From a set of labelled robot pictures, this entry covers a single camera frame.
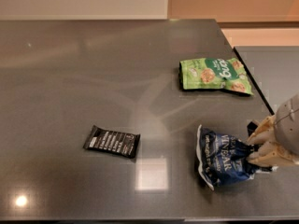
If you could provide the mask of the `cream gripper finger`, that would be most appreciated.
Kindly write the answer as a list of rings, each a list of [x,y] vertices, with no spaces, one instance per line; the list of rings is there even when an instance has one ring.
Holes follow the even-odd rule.
[[[260,167],[296,166],[299,165],[299,156],[281,144],[266,142],[257,152],[250,154],[247,161]]]
[[[276,116],[267,116],[260,122],[254,132],[249,136],[246,143],[248,145],[274,145],[276,137],[274,133],[274,124]]]

